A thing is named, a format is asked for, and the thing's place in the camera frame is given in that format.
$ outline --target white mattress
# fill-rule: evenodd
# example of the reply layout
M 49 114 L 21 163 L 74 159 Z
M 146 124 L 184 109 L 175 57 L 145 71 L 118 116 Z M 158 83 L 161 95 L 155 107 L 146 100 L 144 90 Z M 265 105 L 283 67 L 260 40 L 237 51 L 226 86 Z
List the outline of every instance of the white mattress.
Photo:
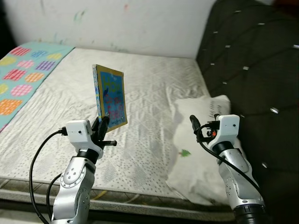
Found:
M 93 188 L 179 197 L 165 183 L 177 157 L 170 107 L 208 91 L 193 59 L 74 49 L 0 133 L 0 177 L 27 180 L 31 160 L 52 132 L 72 119 L 97 117 L 92 64 L 124 72 L 128 124 L 106 135 L 117 140 L 98 160 Z M 34 181 L 49 183 L 76 152 L 55 136 L 34 166 Z

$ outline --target pink square pattern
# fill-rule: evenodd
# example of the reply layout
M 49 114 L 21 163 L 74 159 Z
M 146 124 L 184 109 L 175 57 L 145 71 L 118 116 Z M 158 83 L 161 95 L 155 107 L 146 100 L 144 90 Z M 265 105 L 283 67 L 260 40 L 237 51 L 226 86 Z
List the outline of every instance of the pink square pattern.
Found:
M 31 85 L 17 85 L 10 92 L 14 97 L 21 97 L 30 93 L 31 90 Z
M 18 63 L 18 67 L 23 67 L 23 68 L 28 69 L 28 68 L 30 68 L 33 64 L 34 64 L 34 63 L 33 63 L 32 60 L 29 60 L 29 61 L 25 61 L 25 60 L 23 60 L 23 61 L 20 61 L 20 62 Z
M 31 49 L 28 49 L 28 48 L 16 47 L 15 49 L 11 50 L 10 53 L 12 55 L 23 56 L 30 51 L 31 51 Z
M 25 75 L 26 71 L 18 70 L 18 69 L 12 69 L 9 73 L 7 73 L 3 79 L 10 79 L 13 81 L 18 81 L 20 78 L 22 78 L 23 75 Z

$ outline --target cable connector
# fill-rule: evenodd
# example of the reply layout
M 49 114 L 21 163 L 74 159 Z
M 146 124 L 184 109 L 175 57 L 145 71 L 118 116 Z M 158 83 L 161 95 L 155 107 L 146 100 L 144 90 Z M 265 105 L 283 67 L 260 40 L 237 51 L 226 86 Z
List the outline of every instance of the cable connector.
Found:
M 63 136 L 67 136 L 67 131 L 66 131 L 66 127 L 62 127 L 58 130 L 58 132 L 60 134 L 62 134 Z

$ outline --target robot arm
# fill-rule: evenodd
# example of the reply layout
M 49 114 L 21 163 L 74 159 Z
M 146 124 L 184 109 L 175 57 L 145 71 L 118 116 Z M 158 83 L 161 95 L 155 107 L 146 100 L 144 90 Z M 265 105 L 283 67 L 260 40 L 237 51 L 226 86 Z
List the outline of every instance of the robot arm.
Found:
M 226 189 L 226 194 L 231 209 L 234 212 L 238 224 L 268 224 L 269 219 L 265 212 L 265 204 L 258 191 L 257 182 L 252 176 L 252 167 L 239 149 L 233 147 L 239 131 L 239 120 L 237 115 L 216 115 L 216 121 L 211 121 L 203 126 L 194 115 L 190 116 L 194 134 L 197 142 L 208 150 L 212 155 L 220 157 L 217 159 L 219 173 L 222 177 Z M 204 137 L 202 129 L 207 128 L 208 137 Z M 250 182 L 240 173 L 245 174 Z
M 72 157 L 60 177 L 60 190 L 54 201 L 52 224 L 83 224 L 87 221 L 90 191 L 94 183 L 95 163 L 103 156 L 104 146 L 116 141 L 103 141 L 109 118 L 98 119 L 91 127 L 89 120 L 74 120 L 66 131 L 77 156 Z

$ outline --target black cable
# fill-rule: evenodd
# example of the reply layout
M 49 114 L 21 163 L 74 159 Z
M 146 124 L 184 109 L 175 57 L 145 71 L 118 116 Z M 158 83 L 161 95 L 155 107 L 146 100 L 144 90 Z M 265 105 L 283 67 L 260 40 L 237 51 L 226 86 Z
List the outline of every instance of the black cable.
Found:
M 200 130 L 197 132 L 198 134 L 202 133 L 201 130 L 206 127 L 205 125 L 203 125 L 202 127 L 200 127 Z M 227 161 L 226 159 L 222 158 L 221 156 L 217 155 L 216 153 L 214 153 L 212 150 L 208 149 L 200 140 L 200 138 L 198 138 L 198 143 L 203 147 L 204 150 L 206 150 L 209 154 L 211 154 L 212 156 L 216 157 L 218 160 L 220 160 L 221 162 L 227 164 L 228 166 L 230 166 L 232 169 L 234 169 L 238 174 L 240 174 L 242 177 L 244 177 L 249 183 L 251 183 L 251 185 L 260 193 L 260 195 L 262 195 L 262 192 L 259 188 L 258 185 L 256 185 L 256 183 L 253 182 L 253 180 L 251 180 L 246 174 L 244 174 L 239 168 L 237 168 L 236 166 L 234 166 L 233 164 L 231 164 L 229 161 Z
M 47 204 L 47 211 L 48 211 L 48 216 L 49 219 L 52 219 L 52 211 L 51 211 L 51 207 L 50 207 L 50 192 L 51 192 L 51 188 L 54 184 L 54 182 L 61 176 L 61 174 L 57 175 L 50 183 L 50 185 L 48 186 L 47 189 L 47 194 L 46 194 L 46 204 Z
M 33 160 L 31 162 L 31 165 L 30 165 L 30 171 L 29 171 L 29 192 L 30 192 L 30 199 L 31 199 L 31 202 L 32 202 L 32 205 L 33 205 L 33 208 L 37 214 L 37 216 L 40 218 L 40 220 L 44 223 L 44 224 L 49 224 L 48 221 L 45 219 L 45 217 L 41 214 L 41 212 L 39 211 L 37 205 L 36 205 L 36 201 L 34 199 L 34 194 L 33 194 L 33 181 L 32 181 L 32 172 L 33 172 L 33 165 L 36 161 L 36 158 L 38 156 L 38 154 L 40 153 L 42 147 L 46 144 L 46 142 L 52 138 L 54 135 L 56 134 L 60 134 L 62 133 L 62 130 L 59 130 L 57 132 L 54 132 L 52 134 L 50 134 L 44 141 L 43 143 L 41 144 L 41 146 L 38 148 L 36 154 L 34 155 L 33 157 Z

